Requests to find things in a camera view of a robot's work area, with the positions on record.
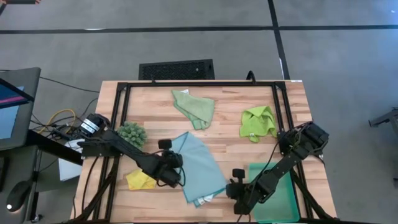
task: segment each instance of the light green cloth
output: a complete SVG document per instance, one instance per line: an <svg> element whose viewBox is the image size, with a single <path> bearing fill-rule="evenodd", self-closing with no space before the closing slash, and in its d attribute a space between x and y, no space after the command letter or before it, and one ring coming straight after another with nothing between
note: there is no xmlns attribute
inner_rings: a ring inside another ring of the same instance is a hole
<svg viewBox="0 0 398 224"><path fill-rule="evenodd" d="M258 136L266 136L268 131L276 137L275 119L269 106L243 111L240 137L249 137L250 141L259 142Z"/></svg>
<svg viewBox="0 0 398 224"><path fill-rule="evenodd" d="M188 93L172 90L174 107L183 113L193 125L195 130L206 129L210 126L214 113L214 100L196 98Z"/></svg>

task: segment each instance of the wooden tabletop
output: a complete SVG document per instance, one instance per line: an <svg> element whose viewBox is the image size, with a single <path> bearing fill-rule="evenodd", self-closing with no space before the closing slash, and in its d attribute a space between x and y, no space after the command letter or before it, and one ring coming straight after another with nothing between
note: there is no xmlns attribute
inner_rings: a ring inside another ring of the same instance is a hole
<svg viewBox="0 0 398 224"><path fill-rule="evenodd" d="M103 82L96 108L96 113L109 119L112 114L116 86L117 81ZM303 83L286 81L286 86L294 125L311 121L311 112ZM171 90L185 89L189 89L192 96L215 100L215 113L208 129L195 131L191 122L174 108ZM287 125L281 92L279 92L279 98L284 126L287 128L289 126ZM120 123L122 106L123 101L121 100L117 126ZM146 129L148 141L144 150L147 152L159 150L157 148L159 139L173 139L186 131L190 131L208 146L226 179L232 178L232 169L234 168L245 169L247 177L248 165L253 162L266 162L276 143L276 139L272 136L261 137L257 144L251 142L248 138L239 137L242 112L256 106L270 106L275 113L271 87L134 87L131 89L127 121L137 122ZM280 159L281 155L277 150L272 161L277 162ZM83 189L93 161L94 158L88 158L83 164L75 198L77 215L81 213ZM101 166L102 158L99 158L88 183L85 206L88 205L97 191ZM335 207L323 164L310 156L303 161L303 167L309 191L325 211L335 217ZM157 187L153 190L129 190L126 175L135 169L137 169L136 163L127 156L122 156L111 222L236 222L238 216L233 213L235 201L229 199L225 192L215 197L210 203L195 208L192 204L187 204L180 187L172 189L166 186ZM302 217L306 217L299 189L297 189L297 194ZM104 217L108 190L104 196L100 218ZM247 219L247 217L242 217L241 222L247 222Z"/></svg>

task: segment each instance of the green spiky ball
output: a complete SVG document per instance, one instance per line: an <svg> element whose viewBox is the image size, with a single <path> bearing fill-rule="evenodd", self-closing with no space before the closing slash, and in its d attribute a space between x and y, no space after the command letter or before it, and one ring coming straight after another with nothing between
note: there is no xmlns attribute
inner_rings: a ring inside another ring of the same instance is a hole
<svg viewBox="0 0 398 224"><path fill-rule="evenodd" d="M118 129L118 134L127 142L142 150L146 140L147 134L145 129L140 127L137 123L126 122Z"/></svg>

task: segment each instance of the green tray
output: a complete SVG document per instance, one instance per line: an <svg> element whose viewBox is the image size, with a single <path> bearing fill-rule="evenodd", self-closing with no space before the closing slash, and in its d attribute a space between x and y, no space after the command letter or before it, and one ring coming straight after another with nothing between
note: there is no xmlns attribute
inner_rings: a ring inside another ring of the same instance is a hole
<svg viewBox="0 0 398 224"><path fill-rule="evenodd" d="M270 162L267 169L275 164ZM265 165L265 163L250 164L249 181L256 178ZM289 172L279 180L275 193L266 202L256 204L254 218L259 223L297 222L300 219Z"/></svg>

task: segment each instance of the concrete floor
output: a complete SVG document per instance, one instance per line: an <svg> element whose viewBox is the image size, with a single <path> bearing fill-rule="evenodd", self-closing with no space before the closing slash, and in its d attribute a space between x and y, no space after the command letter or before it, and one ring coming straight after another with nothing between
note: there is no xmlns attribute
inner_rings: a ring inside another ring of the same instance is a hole
<svg viewBox="0 0 398 224"><path fill-rule="evenodd" d="M280 26L398 24L396 1L285 0L275 9ZM0 30L233 25L271 26L267 1L51 0L7 6L0 16ZM291 79L303 80L314 120L331 135L325 162L338 216L396 223L398 139L388 124L373 129L368 120L397 106L398 30L281 36ZM102 80L136 80L140 63L204 58L213 59L216 79L242 79L248 70L257 79L282 78L273 31L0 35L0 69L40 67L43 77L92 90ZM42 122L64 108L81 114L96 96L41 80L34 114ZM56 176L57 169L46 171ZM40 223L68 219L76 185L40 196Z"/></svg>

